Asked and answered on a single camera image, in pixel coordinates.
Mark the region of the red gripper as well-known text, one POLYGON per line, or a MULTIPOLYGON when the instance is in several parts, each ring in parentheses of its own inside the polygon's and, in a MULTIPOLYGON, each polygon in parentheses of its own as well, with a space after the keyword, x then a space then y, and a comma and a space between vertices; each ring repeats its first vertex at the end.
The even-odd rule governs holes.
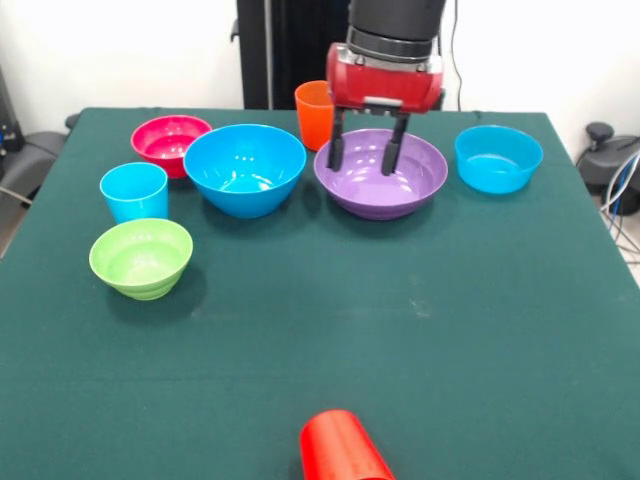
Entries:
POLYGON ((326 76, 335 105, 327 167, 340 170, 344 155, 345 109, 397 110, 391 139, 386 144, 381 173, 396 170, 409 114, 423 114, 437 104, 442 90, 443 62, 431 55, 417 63, 397 63, 352 51, 333 43, 327 54, 326 76))

